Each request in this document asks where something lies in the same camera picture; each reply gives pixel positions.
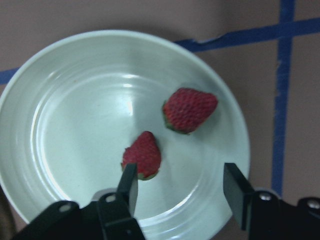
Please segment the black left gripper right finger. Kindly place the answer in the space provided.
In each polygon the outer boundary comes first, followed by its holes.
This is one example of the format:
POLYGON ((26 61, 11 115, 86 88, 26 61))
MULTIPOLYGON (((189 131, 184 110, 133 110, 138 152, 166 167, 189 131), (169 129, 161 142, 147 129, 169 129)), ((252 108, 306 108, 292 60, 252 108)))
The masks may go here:
POLYGON ((223 193, 232 215, 243 231, 248 230, 248 207, 255 192, 247 178, 235 163, 223 167, 223 193))

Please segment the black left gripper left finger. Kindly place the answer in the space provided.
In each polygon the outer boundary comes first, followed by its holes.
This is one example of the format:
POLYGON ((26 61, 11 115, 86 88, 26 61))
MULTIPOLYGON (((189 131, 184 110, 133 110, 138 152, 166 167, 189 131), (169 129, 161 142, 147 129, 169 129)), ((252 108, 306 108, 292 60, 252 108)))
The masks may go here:
POLYGON ((138 198, 138 167, 136 163, 128 163, 124 167, 116 192, 122 197, 130 215, 133 216, 138 198))

